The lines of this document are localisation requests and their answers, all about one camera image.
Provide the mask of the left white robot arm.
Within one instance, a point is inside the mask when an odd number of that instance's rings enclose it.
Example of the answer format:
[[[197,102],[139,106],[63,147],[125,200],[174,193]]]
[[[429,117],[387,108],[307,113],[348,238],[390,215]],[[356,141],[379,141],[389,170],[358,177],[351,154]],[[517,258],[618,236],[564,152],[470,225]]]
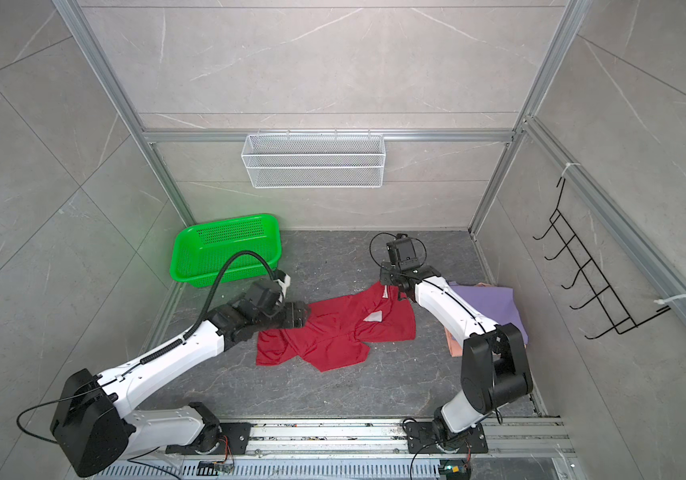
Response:
[[[289,279],[259,279],[246,292],[206,308],[185,332],[143,356],[66,381],[50,431],[75,473],[98,474],[120,459],[154,449],[208,454],[225,443],[219,419],[202,403],[141,410],[158,390],[192,369],[266,330],[301,328],[310,316],[302,301],[285,299]]]

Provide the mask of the red t shirt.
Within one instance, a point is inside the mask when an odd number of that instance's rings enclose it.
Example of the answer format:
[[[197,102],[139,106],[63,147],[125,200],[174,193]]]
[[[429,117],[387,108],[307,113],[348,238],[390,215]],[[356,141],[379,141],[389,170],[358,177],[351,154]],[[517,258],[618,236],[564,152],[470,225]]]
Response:
[[[416,338],[413,307],[394,286],[375,283],[353,295],[315,302],[299,329],[259,334],[256,364],[277,366],[299,357],[320,372],[364,362],[371,343]]]

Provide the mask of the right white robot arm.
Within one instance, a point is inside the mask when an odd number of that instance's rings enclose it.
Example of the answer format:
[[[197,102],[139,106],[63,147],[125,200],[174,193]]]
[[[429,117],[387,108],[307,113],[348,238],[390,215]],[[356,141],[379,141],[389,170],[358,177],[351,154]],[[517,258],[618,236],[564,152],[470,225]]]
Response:
[[[461,390],[431,422],[431,446],[450,451],[500,407],[534,387],[524,336],[471,306],[432,267],[400,269],[382,262],[380,280],[431,313],[462,347]]]

